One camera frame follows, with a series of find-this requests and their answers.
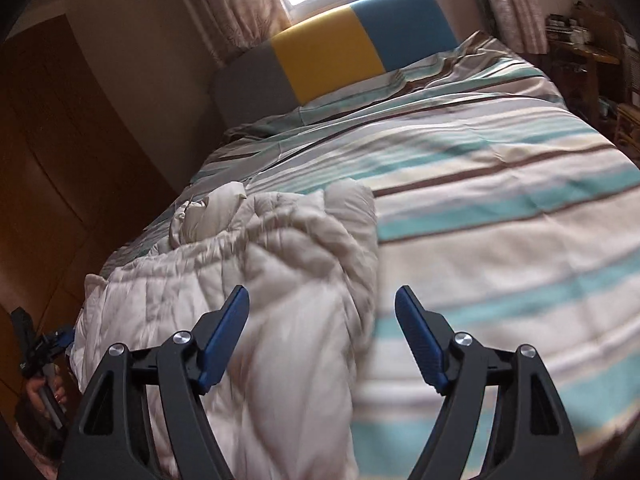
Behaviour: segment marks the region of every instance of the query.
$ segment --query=hand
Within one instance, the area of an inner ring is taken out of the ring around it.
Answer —
[[[38,391],[41,389],[41,387],[44,386],[45,382],[46,378],[44,377],[32,377],[31,379],[27,380],[26,391],[33,407],[39,413],[49,418],[49,413],[44,407],[44,403],[42,402],[42,399],[38,394]],[[53,386],[51,389],[53,390],[53,394],[56,397],[57,402],[59,404],[66,404],[66,392],[62,383],[63,381],[62,377],[60,376],[60,368],[56,366],[56,377],[53,379]]]

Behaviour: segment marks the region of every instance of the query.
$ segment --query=mattress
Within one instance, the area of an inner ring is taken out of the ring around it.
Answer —
[[[359,357],[353,443],[363,477],[406,478],[442,398],[393,315],[408,284],[484,345],[534,345],[588,452],[640,400],[640,171],[497,40],[460,47],[230,130],[163,215],[102,269],[146,254],[176,208],[225,182],[309,193],[341,178],[376,197],[373,343]],[[488,390],[467,474],[490,433]]]

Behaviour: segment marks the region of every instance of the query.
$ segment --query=wooden wardrobe door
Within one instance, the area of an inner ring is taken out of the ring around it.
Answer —
[[[23,307],[44,330],[74,323],[84,276],[99,272],[174,197],[102,92],[65,16],[0,46],[5,310]],[[6,404],[20,379],[10,326],[0,322],[0,332]]]

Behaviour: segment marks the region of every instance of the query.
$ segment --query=blue clamp lever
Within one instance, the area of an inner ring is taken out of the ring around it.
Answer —
[[[205,314],[191,331],[198,346],[206,341],[196,358],[200,395],[222,380],[248,317],[249,293],[243,286],[236,286],[222,308]]]
[[[396,317],[424,382],[445,395],[451,379],[446,373],[444,349],[454,336],[449,323],[441,314],[424,310],[407,285],[396,292]]]

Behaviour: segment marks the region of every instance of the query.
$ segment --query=white comforter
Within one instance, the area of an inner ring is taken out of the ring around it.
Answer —
[[[222,306],[237,284],[250,316],[222,382],[202,400],[242,480],[355,479],[355,355],[370,339],[377,272],[369,189],[247,197],[237,182],[181,208],[153,255],[88,276],[72,367],[84,390],[106,349],[156,346]],[[177,473],[158,390],[149,409],[163,468]]]

